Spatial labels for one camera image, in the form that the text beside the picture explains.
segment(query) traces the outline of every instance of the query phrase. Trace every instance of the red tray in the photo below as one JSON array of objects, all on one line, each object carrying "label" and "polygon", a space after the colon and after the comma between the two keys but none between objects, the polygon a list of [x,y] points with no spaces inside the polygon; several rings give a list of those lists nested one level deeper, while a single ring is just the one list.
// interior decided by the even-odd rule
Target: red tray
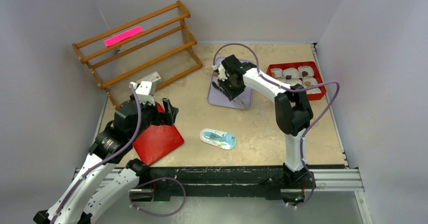
[{"label": "red tray", "polygon": [[[157,104],[159,112],[165,112]],[[184,139],[175,126],[149,126],[133,145],[141,161],[151,165],[177,147],[183,145]]]},{"label": "red tray", "polygon": [[[314,61],[308,61],[308,62],[298,62],[298,63],[288,63],[288,64],[271,64],[267,68],[266,74],[272,77],[271,69],[287,69],[287,68],[298,68],[300,66],[310,66],[313,69],[314,78],[317,80],[318,84],[322,83],[323,80],[321,79],[321,75],[319,74],[318,68],[316,67],[316,64]],[[320,100],[324,97],[327,90],[324,86],[321,86],[319,88],[321,90],[321,93],[319,94],[308,94],[309,100]]]}]

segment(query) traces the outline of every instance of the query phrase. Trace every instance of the beige table surface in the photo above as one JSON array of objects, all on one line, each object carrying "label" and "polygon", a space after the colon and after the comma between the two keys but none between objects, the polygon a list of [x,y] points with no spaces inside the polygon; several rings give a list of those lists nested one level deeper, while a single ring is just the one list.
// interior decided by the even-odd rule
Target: beige table surface
[{"label": "beige table surface", "polygon": [[[212,57],[220,46],[221,44],[194,46],[194,51],[204,63],[203,68],[156,92],[156,101],[161,102],[162,98],[169,98],[171,104],[179,108],[175,125],[185,143],[153,166],[281,165],[284,162],[285,136],[276,124],[275,106],[270,100],[254,91],[252,106],[248,110],[213,106],[207,102],[212,75]],[[264,72],[270,64],[314,61],[308,44],[249,44],[249,46],[257,53],[260,69]],[[144,57],[146,52],[138,51],[123,57],[123,61],[135,63]],[[250,52],[239,46],[226,47],[219,56],[226,57],[231,54],[240,59],[254,60]],[[187,52],[180,52],[131,76],[126,82],[120,82],[112,88],[112,94],[118,102],[123,102],[131,94],[127,87],[128,81],[136,81],[153,71],[167,79],[194,64]],[[315,119],[326,107],[327,101],[323,98],[311,101],[310,104]],[[101,130],[113,119],[114,111],[108,101]],[[204,128],[233,133],[238,139],[237,146],[232,150],[223,150],[203,143],[199,139],[199,133]],[[138,155],[133,149],[122,159],[119,166],[124,166],[126,162],[136,157]],[[329,111],[307,135],[307,161],[309,164],[344,163]]]}]

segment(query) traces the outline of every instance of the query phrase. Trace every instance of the red mat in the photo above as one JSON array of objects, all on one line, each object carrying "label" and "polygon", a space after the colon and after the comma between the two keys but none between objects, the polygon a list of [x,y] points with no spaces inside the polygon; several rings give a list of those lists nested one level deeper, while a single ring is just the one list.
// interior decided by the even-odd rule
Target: red mat
[{"label": "red mat", "polygon": [[[165,112],[160,104],[157,104],[157,109]],[[184,139],[175,126],[149,126],[134,141],[134,148],[141,161],[151,165],[183,143]]]}]

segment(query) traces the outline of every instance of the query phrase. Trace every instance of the wooden rack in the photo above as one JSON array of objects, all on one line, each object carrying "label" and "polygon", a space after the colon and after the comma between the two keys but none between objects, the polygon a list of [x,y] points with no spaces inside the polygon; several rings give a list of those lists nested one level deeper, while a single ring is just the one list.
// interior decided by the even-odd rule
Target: wooden rack
[{"label": "wooden rack", "polygon": [[[154,26],[154,27],[152,27],[150,29],[142,31],[142,32],[140,32],[140,33],[138,33],[138,34],[136,34],[134,36],[131,36],[131,37],[125,39],[125,40],[122,40],[122,41],[120,41],[120,42],[118,42],[118,43],[116,43],[116,44],[114,44],[112,46],[109,46],[109,47],[106,47],[106,48],[101,49],[99,51],[96,51],[94,53],[91,53],[88,56],[84,56],[83,53],[82,53],[82,51],[80,50],[84,46],[88,46],[88,45],[90,45],[90,44],[92,44],[94,42],[97,42],[97,41],[105,38],[105,37],[111,36],[111,35],[113,35],[115,33],[123,31],[123,30],[125,30],[125,29],[127,29],[127,28],[129,28],[131,26],[134,26],[134,25],[136,25],[138,23],[141,23],[143,21],[146,21],[148,19],[154,18],[154,17],[156,17],[156,16],[158,16],[160,14],[163,14],[163,13],[168,12],[170,10],[173,10],[175,8],[178,8],[178,10],[179,10],[179,16],[177,16],[175,18],[172,18],[170,20],[167,20],[167,21],[165,21],[165,22],[163,22],[161,24],[158,24],[158,25],[156,25],[156,26]],[[193,36],[193,34],[189,31],[189,29],[187,28],[186,23],[184,21],[185,18],[189,18],[189,17],[190,17],[189,10],[184,6],[183,3],[181,3],[181,1],[177,1],[175,4],[172,4],[170,6],[167,6],[167,7],[163,8],[163,9],[160,9],[158,11],[155,11],[155,12],[152,12],[150,14],[147,14],[147,15],[145,15],[143,17],[140,17],[138,19],[130,21],[130,22],[128,22],[126,24],[123,24],[121,26],[118,26],[118,27],[116,27],[114,29],[108,30],[108,31],[106,31],[106,32],[104,32],[104,33],[102,33],[100,35],[91,37],[91,38],[89,38],[87,40],[84,40],[82,42],[79,42],[79,43],[73,43],[73,49],[74,49],[74,52],[76,53],[79,61],[82,64],[86,64],[87,67],[90,69],[92,75],[94,76],[94,78],[95,78],[95,80],[96,80],[96,82],[98,84],[98,87],[100,89],[104,90],[107,93],[107,96],[109,97],[109,99],[112,102],[112,104],[115,107],[115,109],[118,109],[119,106],[116,104],[116,101],[113,98],[113,96],[110,94],[110,90],[109,90],[109,86],[117,83],[118,81],[123,80],[123,79],[125,79],[125,78],[127,78],[127,77],[129,77],[129,76],[131,76],[131,75],[133,75],[133,74],[135,74],[135,73],[137,73],[137,72],[139,72],[139,71],[141,71],[141,70],[143,70],[143,69],[145,69],[145,68],[147,68],[147,67],[149,67],[149,66],[151,66],[151,65],[153,65],[153,64],[155,64],[155,63],[157,63],[157,62],[159,62],[161,60],[163,60],[163,59],[166,59],[169,56],[172,56],[172,55],[174,55],[174,54],[182,51],[182,50],[187,50],[189,52],[189,54],[192,56],[192,58],[196,61],[196,65],[193,66],[193,67],[191,67],[191,68],[189,68],[189,69],[187,69],[187,70],[185,70],[185,71],[183,71],[183,72],[181,72],[181,73],[179,73],[179,74],[177,74],[177,75],[175,75],[175,76],[173,76],[172,78],[170,78],[168,80],[163,81],[162,83],[160,83],[160,84],[158,84],[156,86],[156,89],[160,89],[162,87],[165,87],[165,86],[171,84],[172,82],[174,82],[174,81],[176,81],[176,80],[184,77],[185,75],[188,75],[191,72],[193,72],[193,71],[195,71],[195,70],[197,70],[197,69],[199,69],[199,68],[202,67],[201,60],[197,57],[197,55],[195,54],[195,52],[192,49],[192,46],[197,44],[197,40]],[[155,32],[155,31],[157,31],[159,29],[162,29],[162,28],[164,28],[164,27],[166,27],[168,25],[171,25],[173,23],[176,23],[176,22],[179,22],[180,25],[178,27],[174,28],[174,29],[171,29],[171,30],[169,30],[169,31],[167,31],[165,33],[162,33],[162,34],[160,34],[160,35],[158,35],[156,37],[153,37],[153,38],[151,38],[151,39],[149,39],[149,40],[147,40],[145,42],[137,44],[136,46],[133,46],[133,47],[131,47],[129,49],[121,51],[118,54],[115,54],[114,56],[109,57],[107,59],[104,59],[104,60],[102,60],[100,62],[97,62],[95,64],[91,64],[89,62],[89,60],[92,60],[92,59],[94,59],[94,58],[96,58],[96,57],[98,57],[98,56],[100,56],[100,55],[102,55],[102,54],[104,54],[106,52],[109,52],[109,51],[112,51],[114,49],[117,49],[118,47],[120,47],[120,46],[122,46],[122,45],[124,45],[126,43],[134,41],[134,40],[136,40],[138,38],[141,38],[141,37],[143,37],[145,35],[148,35],[148,34],[150,34],[152,32]],[[170,51],[168,51],[168,52],[166,52],[166,53],[164,53],[164,54],[162,54],[162,55],[160,55],[160,56],[158,56],[158,57],[156,57],[156,58],[154,58],[152,60],[144,62],[143,64],[141,64],[141,65],[139,65],[139,66],[137,66],[137,67],[135,67],[135,68],[133,68],[131,70],[128,70],[127,72],[124,72],[124,73],[122,73],[122,74],[120,74],[120,75],[118,75],[118,76],[116,76],[116,77],[114,77],[112,79],[106,80],[106,81],[103,81],[102,78],[100,77],[100,75],[98,74],[98,72],[96,71],[97,68],[99,68],[99,67],[101,67],[101,66],[103,66],[105,64],[108,64],[109,62],[111,62],[113,60],[116,60],[116,59],[118,59],[120,57],[123,57],[123,56],[125,56],[125,55],[127,55],[127,54],[129,54],[129,53],[131,53],[133,51],[136,51],[136,50],[138,50],[140,48],[143,48],[143,47],[145,47],[145,46],[147,46],[147,45],[149,45],[149,44],[151,44],[153,42],[156,42],[156,41],[158,41],[158,40],[160,40],[162,38],[165,38],[165,37],[167,37],[167,36],[169,36],[169,35],[171,35],[171,34],[173,34],[175,32],[178,32],[178,31],[181,31],[182,35],[183,35],[184,45],[182,45],[182,46],[176,47],[176,48],[174,48],[174,49],[172,49],[172,50],[170,50]]]}]

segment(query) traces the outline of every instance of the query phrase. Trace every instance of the pink sticky note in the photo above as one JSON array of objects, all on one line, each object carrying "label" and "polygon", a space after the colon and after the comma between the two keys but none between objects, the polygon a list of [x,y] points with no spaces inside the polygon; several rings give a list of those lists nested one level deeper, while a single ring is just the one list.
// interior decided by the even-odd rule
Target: pink sticky note
[{"label": "pink sticky note", "polygon": [[105,44],[105,46],[111,46],[111,45],[116,44],[120,41],[123,41],[123,40],[125,40],[125,39],[127,39],[133,35],[136,35],[142,31],[143,31],[143,28],[141,28],[141,26],[134,27],[132,29],[129,29],[127,31],[122,32],[119,35],[116,35],[116,36],[111,37],[107,40],[104,40],[104,44]]}]

